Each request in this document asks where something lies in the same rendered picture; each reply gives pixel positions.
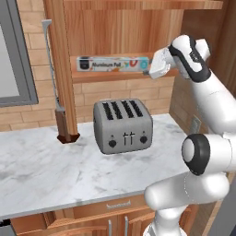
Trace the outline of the grey four-slot toaster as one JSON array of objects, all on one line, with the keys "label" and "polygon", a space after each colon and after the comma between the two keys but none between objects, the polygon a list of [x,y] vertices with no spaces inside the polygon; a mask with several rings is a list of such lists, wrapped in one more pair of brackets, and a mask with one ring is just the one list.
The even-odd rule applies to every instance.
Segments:
[{"label": "grey four-slot toaster", "polygon": [[106,155],[147,149],[152,144],[153,119],[139,99],[96,102],[93,127],[97,145]]}]

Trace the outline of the aluminum foil box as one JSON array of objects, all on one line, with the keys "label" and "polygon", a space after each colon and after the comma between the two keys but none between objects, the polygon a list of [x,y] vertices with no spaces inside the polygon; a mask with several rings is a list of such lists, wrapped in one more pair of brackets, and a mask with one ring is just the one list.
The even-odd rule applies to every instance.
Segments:
[{"label": "aluminum foil box", "polygon": [[142,72],[148,70],[147,57],[79,56],[79,72]]}]

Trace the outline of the grey framed window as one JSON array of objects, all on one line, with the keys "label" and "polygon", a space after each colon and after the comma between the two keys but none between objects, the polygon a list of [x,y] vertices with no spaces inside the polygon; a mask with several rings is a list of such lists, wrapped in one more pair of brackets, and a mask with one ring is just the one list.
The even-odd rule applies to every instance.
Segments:
[{"label": "grey framed window", "polygon": [[38,103],[17,0],[0,0],[0,108]]}]

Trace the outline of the wooden drawer front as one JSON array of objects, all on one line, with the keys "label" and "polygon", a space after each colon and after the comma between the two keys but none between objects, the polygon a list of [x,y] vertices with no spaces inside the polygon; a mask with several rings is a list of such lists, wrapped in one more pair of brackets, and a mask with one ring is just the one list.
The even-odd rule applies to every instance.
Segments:
[{"label": "wooden drawer front", "polygon": [[[120,208],[115,208],[115,209],[107,209],[106,207],[107,204],[115,205],[118,203],[127,202],[128,200],[131,200],[131,206],[120,207]],[[119,212],[122,210],[133,210],[140,207],[147,207],[144,196],[134,195],[134,196],[128,196],[128,197],[114,199],[110,201],[93,203],[93,204],[89,204],[85,206],[77,206],[74,208],[74,217],[76,219],[87,218],[87,217],[93,217],[93,216],[98,216],[102,214],[108,214],[112,212]]]}]

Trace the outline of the wooden open wall cabinet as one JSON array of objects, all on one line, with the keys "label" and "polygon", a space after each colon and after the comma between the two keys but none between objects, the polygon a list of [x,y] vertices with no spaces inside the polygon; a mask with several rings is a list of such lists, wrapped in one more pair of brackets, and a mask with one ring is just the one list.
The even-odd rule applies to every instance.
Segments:
[{"label": "wooden open wall cabinet", "polygon": [[63,107],[55,114],[58,139],[79,138],[73,85],[142,78],[140,72],[76,71],[79,55],[150,56],[181,32],[186,10],[217,10],[222,0],[43,0]]}]

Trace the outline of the wooden cupboard door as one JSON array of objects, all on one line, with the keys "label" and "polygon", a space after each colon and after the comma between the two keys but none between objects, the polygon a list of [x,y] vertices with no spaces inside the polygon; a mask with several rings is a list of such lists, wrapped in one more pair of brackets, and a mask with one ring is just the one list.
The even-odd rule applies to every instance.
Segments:
[{"label": "wooden cupboard door", "polygon": [[[191,228],[193,227],[198,206],[190,205],[181,214],[179,225],[185,231],[187,236],[190,236]],[[137,211],[128,212],[119,215],[117,218],[117,233],[116,236],[124,236],[124,217],[129,220],[128,236],[142,236],[146,227],[152,222],[155,217],[155,212],[150,209],[138,209]]]},{"label": "wooden cupboard door", "polygon": [[99,218],[82,222],[56,220],[52,225],[35,226],[32,220],[12,222],[17,236],[109,236],[108,220],[112,221],[112,236],[116,236],[116,218]]}]

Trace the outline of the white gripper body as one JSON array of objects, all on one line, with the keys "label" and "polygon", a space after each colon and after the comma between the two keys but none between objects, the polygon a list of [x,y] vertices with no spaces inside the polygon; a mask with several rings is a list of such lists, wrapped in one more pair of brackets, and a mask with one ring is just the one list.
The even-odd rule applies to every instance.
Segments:
[{"label": "white gripper body", "polygon": [[156,51],[153,55],[149,69],[149,75],[152,79],[165,76],[176,64],[171,56],[168,47]]}]

